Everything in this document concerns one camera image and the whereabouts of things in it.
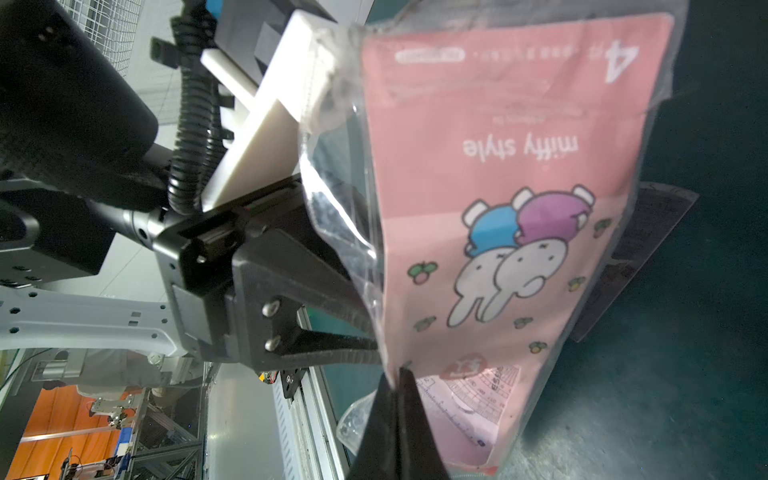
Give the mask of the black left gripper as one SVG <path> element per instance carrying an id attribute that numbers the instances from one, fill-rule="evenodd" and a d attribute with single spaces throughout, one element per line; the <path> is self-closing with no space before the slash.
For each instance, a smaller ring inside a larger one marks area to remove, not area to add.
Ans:
<path id="1" fill-rule="evenodd" d="M 255 371 L 381 364 L 374 339 L 297 322 L 306 305 L 373 334 L 352 280 L 310 224 L 297 176 L 191 217 L 125 210 L 122 233 L 155 254 L 191 354 Z"/>

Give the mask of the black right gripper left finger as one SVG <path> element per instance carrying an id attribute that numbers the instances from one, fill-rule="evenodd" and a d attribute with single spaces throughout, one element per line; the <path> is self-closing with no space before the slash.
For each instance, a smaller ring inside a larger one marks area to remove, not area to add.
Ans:
<path id="1" fill-rule="evenodd" d="M 347 480 L 398 479 L 397 395 L 381 377 L 362 442 Z"/>

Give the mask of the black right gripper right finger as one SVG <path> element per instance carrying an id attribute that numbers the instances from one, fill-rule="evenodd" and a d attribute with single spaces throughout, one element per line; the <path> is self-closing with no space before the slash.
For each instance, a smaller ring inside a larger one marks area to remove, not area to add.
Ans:
<path id="1" fill-rule="evenodd" d="M 448 480 L 414 374 L 399 370 L 397 385 L 397 474 L 399 479 Z"/>

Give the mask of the pink package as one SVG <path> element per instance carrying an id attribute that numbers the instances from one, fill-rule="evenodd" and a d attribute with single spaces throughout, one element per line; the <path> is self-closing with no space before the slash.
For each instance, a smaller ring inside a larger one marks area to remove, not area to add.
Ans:
<path id="1" fill-rule="evenodd" d="M 494 475 L 636 198 L 684 1 L 414 1 L 318 27 L 310 219 L 443 466 Z"/>

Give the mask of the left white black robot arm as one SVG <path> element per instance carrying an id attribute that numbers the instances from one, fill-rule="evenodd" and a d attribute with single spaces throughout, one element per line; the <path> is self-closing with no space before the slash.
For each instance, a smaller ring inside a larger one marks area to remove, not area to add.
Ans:
<path id="1" fill-rule="evenodd" d="M 188 49 L 179 148 L 149 164 L 154 115 L 54 1 L 1 5 L 1 284 L 25 288 L 60 267 L 95 273 L 118 231 L 152 250 L 168 300 L 159 322 L 77 313 L 35 320 L 9 304 L 16 347 L 115 348 L 240 363 L 256 371 L 380 360 L 364 305 L 308 215 L 287 115 L 249 132 L 256 185 L 205 207 L 216 131 L 212 89 Z"/>

